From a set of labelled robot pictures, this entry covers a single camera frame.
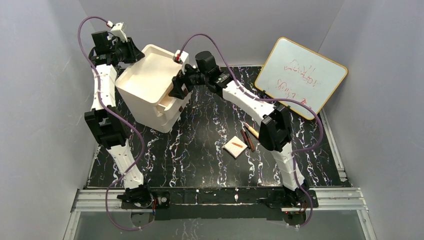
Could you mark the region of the white drawer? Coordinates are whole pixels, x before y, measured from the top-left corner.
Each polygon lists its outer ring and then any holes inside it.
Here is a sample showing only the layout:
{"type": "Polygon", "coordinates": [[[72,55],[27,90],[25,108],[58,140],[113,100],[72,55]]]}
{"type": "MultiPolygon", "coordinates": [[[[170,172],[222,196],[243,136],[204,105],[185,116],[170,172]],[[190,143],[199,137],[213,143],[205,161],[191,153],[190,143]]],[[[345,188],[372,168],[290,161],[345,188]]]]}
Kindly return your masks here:
{"type": "Polygon", "coordinates": [[[177,113],[181,113],[182,110],[180,110],[180,108],[184,109],[191,98],[191,93],[188,93],[187,87],[184,84],[181,88],[183,92],[186,93],[184,99],[169,96],[169,93],[172,89],[172,85],[168,87],[164,92],[164,95],[161,98],[160,102],[156,105],[157,116],[164,116],[166,120],[170,120],[175,117],[177,113]]]}

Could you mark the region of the white drawer organizer box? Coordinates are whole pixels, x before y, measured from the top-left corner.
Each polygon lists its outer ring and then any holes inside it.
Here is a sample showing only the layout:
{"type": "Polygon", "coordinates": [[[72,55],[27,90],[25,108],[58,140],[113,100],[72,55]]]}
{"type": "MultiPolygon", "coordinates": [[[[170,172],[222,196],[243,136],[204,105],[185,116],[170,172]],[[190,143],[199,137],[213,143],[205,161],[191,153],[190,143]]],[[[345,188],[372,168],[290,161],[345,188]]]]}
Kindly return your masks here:
{"type": "Polygon", "coordinates": [[[142,52],[145,57],[130,64],[116,79],[115,86],[138,123],[168,133],[182,112],[167,120],[157,116],[156,106],[166,89],[173,87],[172,79],[181,65],[173,61],[174,53],[156,45],[148,44],[142,52]]]}

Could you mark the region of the white square makeup palette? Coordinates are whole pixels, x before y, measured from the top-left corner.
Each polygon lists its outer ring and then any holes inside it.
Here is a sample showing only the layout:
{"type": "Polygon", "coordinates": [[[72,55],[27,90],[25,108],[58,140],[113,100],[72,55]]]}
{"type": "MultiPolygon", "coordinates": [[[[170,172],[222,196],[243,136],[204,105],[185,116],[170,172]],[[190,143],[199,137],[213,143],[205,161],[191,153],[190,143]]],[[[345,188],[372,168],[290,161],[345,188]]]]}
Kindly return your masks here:
{"type": "Polygon", "coordinates": [[[247,145],[243,140],[234,136],[222,148],[236,159],[247,149],[247,145]]]}

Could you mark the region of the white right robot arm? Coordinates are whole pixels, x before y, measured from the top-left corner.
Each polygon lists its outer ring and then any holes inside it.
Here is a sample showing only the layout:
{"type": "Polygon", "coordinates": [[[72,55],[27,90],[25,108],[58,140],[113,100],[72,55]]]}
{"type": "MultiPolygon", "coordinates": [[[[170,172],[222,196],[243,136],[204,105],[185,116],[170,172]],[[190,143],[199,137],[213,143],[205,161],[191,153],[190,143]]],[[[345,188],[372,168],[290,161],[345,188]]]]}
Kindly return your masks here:
{"type": "Polygon", "coordinates": [[[292,146],[292,128],[289,109],[283,105],[274,106],[260,100],[246,89],[229,68],[222,71],[215,57],[209,51],[195,55],[197,66],[184,63],[188,53],[177,50],[172,60],[181,65],[181,70],[172,78],[173,88],[170,97],[182,99],[194,86],[206,86],[212,93],[245,111],[259,124],[258,141],[271,152],[282,176],[282,185],[293,205],[306,203],[313,207],[308,193],[305,177],[298,168],[292,146]]]}

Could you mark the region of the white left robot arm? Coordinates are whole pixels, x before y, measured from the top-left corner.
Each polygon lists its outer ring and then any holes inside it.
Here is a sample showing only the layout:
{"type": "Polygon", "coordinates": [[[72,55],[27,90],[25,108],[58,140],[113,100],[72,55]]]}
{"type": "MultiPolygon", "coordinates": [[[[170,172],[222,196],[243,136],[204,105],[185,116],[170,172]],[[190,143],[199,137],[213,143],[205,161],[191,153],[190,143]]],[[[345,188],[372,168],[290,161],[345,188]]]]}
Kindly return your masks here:
{"type": "Polygon", "coordinates": [[[124,38],[108,31],[92,35],[94,47],[88,58],[94,65],[94,96],[90,111],[84,119],[97,143],[112,156],[119,170],[125,192],[117,198],[125,204],[149,208],[154,198],[144,184],[144,176],[135,164],[130,148],[131,128],[116,107],[115,81],[119,64],[133,64],[144,58],[130,37],[124,38]]]}

